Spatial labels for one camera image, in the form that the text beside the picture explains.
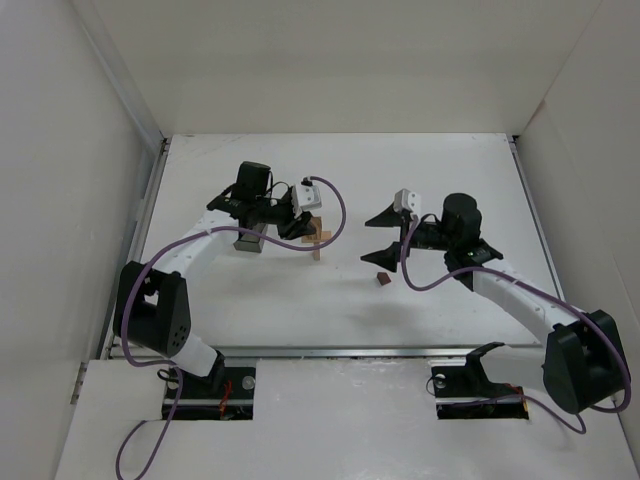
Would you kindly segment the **dark brown wood block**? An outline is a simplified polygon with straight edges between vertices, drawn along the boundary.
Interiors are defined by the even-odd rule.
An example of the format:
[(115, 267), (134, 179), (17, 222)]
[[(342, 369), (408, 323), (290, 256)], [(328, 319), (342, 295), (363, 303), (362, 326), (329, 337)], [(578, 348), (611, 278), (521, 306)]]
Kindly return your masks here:
[(376, 274), (376, 279), (380, 286), (386, 286), (392, 282), (391, 277), (386, 272), (378, 272)]

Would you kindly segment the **light wood block numbered ten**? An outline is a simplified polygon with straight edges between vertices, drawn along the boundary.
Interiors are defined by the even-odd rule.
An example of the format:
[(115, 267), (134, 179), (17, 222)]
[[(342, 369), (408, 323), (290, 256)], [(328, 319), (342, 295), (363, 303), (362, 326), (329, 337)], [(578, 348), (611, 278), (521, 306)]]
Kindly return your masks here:
[(324, 242), (329, 241), (332, 238), (332, 234), (330, 231), (321, 230), (320, 232), (316, 232), (313, 235), (305, 235), (302, 237), (303, 244), (313, 244), (319, 245)]

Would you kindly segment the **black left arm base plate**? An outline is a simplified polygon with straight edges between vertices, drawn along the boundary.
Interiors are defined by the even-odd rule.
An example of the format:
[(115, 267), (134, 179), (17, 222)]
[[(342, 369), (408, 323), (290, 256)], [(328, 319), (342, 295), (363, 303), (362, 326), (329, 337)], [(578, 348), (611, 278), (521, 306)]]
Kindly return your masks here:
[(184, 373), (180, 396), (177, 396), (178, 378), (174, 369), (160, 369), (157, 376), (165, 382), (161, 405), (163, 419), (169, 418), (174, 403), (177, 403), (177, 406), (173, 420), (249, 421), (253, 419), (256, 365), (226, 366), (221, 379), (213, 382)]

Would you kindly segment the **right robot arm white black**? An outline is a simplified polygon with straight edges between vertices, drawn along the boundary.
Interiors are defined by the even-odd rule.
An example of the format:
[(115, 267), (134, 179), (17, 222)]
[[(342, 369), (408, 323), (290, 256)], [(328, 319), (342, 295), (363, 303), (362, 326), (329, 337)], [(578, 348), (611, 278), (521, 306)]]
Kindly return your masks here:
[(437, 395), (489, 403), (518, 394), (511, 376), (523, 381), (531, 374), (533, 388), (545, 391), (566, 413), (605, 412), (602, 401), (617, 393), (622, 401), (612, 412), (626, 410), (632, 399), (631, 374), (612, 316), (602, 310), (585, 312), (529, 284), (482, 238), (481, 223), (477, 202), (468, 194), (448, 195), (441, 215), (435, 216), (422, 213), (419, 194), (407, 189), (365, 223), (371, 228), (399, 228), (400, 235), (388, 248), (362, 256), (362, 261), (407, 276), (412, 251), (441, 251), (448, 278), (500, 307), (544, 350), (541, 357), (526, 357), (502, 342), (485, 344), (467, 354), (462, 365), (433, 368), (433, 376), (444, 381)]

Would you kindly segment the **smoky transparent plastic box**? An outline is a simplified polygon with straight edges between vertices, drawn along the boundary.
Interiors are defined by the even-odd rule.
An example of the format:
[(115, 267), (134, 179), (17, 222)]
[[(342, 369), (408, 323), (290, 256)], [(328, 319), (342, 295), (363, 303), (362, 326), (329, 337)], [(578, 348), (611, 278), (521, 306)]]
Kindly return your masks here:
[(260, 254), (263, 250), (264, 239), (258, 234), (264, 235), (267, 229), (268, 226), (266, 224), (259, 223), (251, 229), (251, 233), (240, 233), (233, 244), (235, 250)]

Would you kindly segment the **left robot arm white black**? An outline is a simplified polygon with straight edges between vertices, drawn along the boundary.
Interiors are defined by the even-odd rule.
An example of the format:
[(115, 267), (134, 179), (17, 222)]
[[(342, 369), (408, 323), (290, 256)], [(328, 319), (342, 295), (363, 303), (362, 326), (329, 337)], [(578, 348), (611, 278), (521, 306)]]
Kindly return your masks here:
[(243, 162), (235, 182), (207, 204), (180, 245), (152, 268), (130, 261), (120, 273), (114, 335), (170, 360), (185, 381), (209, 394), (223, 382), (224, 357), (193, 331), (189, 285), (229, 248), (244, 241), (262, 245), (270, 225), (282, 240), (315, 232), (311, 212), (321, 205), (318, 187), (304, 179), (274, 198), (271, 179), (269, 166)]

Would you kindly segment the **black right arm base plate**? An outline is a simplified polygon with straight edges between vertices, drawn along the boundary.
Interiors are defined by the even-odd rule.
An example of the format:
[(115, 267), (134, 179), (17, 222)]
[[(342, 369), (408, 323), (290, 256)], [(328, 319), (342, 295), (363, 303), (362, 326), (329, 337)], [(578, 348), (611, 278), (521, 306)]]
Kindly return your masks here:
[(480, 367), (432, 365), (430, 378), (439, 420), (528, 420), (521, 387), (490, 381)]

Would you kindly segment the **striped tan wood block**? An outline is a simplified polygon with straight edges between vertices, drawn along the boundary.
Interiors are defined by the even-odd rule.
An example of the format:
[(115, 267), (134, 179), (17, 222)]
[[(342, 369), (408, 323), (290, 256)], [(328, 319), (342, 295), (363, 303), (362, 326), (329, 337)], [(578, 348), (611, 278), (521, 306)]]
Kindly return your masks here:
[(314, 245), (318, 245), (322, 242), (322, 219), (320, 217), (312, 217), (311, 223), (315, 229), (311, 242)]

